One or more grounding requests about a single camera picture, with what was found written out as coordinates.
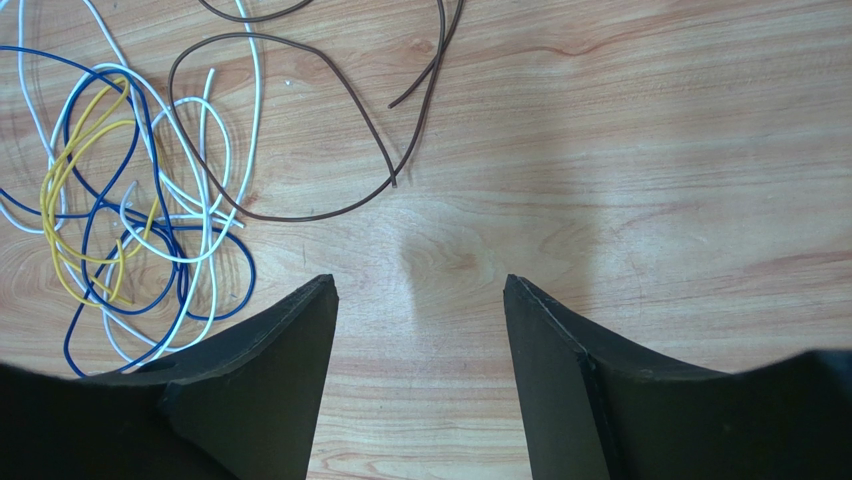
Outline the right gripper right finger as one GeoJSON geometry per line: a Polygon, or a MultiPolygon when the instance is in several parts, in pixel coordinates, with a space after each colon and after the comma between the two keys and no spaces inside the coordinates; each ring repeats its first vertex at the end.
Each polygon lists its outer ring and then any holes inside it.
{"type": "Polygon", "coordinates": [[[663,355],[511,275],[504,310],[536,479],[847,479],[851,354],[740,373],[663,355]]]}

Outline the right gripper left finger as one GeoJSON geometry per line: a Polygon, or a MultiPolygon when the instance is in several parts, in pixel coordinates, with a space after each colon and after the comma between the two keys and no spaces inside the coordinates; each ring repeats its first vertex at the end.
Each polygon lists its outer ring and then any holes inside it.
{"type": "Polygon", "coordinates": [[[320,275],[266,310],[130,372],[1,368],[5,479],[303,479],[335,335],[320,275]]]}

